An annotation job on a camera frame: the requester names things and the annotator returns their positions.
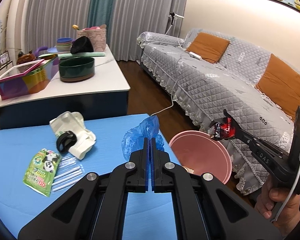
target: panda image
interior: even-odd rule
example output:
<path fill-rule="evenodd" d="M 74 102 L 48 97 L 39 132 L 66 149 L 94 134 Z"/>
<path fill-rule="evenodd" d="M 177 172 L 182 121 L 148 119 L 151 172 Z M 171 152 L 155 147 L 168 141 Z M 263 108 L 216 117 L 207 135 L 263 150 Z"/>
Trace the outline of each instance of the panda image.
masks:
<path fill-rule="evenodd" d="M 53 166 L 51 161 L 45 161 L 44 164 L 43 164 L 43 169 L 45 171 L 48 171 L 48 172 L 52 173 L 53 170 L 54 170 L 54 166 Z"/>
<path fill-rule="evenodd" d="M 52 152 L 52 151 L 47 151 L 46 156 L 43 159 L 43 162 L 49 161 L 49 162 L 54 162 L 56 163 L 59 159 L 59 155 Z"/>

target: blue plastic bag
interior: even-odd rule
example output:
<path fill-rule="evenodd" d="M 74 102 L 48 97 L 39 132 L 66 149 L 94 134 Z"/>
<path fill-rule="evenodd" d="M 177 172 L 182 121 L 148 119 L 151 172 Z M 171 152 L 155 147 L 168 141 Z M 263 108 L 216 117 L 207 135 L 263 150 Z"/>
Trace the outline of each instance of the blue plastic bag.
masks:
<path fill-rule="evenodd" d="M 159 133 L 159 119 L 156 115 L 144 119 L 138 126 L 126 132 L 122 139 L 122 152 L 129 161 L 132 152 L 143 149 L 144 138 L 155 138 L 156 148 L 164 151 L 163 138 Z"/>

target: power strip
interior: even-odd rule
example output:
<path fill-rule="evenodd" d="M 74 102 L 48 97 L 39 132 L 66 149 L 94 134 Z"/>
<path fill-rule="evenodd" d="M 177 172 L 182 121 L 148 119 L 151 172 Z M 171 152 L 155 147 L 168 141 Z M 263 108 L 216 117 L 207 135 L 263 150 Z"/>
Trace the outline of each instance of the power strip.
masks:
<path fill-rule="evenodd" d="M 199 56 L 198 54 L 195 54 L 195 53 L 193 53 L 193 52 L 189 52 L 189 54 L 190 54 L 191 57 L 194 57 L 194 58 L 196 58 L 196 59 L 198 59 L 198 60 L 202 60 L 202 57 Z"/>

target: white table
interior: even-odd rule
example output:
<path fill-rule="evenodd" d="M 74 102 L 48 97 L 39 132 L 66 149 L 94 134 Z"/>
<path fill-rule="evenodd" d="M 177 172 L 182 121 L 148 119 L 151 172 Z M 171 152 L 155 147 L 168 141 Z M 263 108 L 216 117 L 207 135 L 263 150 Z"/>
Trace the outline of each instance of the white table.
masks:
<path fill-rule="evenodd" d="M 45 125 L 65 111 L 78 111 L 85 120 L 126 115 L 130 86 L 108 46 L 105 53 L 95 57 L 95 75 L 87 80 L 66 83 L 57 73 L 36 94 L 0 97 L 0 128 Z"/>

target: white cloth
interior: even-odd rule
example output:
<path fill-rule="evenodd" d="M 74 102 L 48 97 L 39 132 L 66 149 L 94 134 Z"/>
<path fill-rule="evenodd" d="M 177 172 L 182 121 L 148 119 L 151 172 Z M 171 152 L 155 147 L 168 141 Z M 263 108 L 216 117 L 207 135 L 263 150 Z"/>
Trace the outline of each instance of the white cloth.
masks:
<path fill-rule="evenodd" d="M 82 160 L 96 143 L 95 134 L 86 129 L 83 116 L 79 112 L 64 112 L 49 124 L 57 137 L 66 131 L 72 131 L 76 135 L 77 142 L 70 147 L 69 152 L 79 160 Z"/>

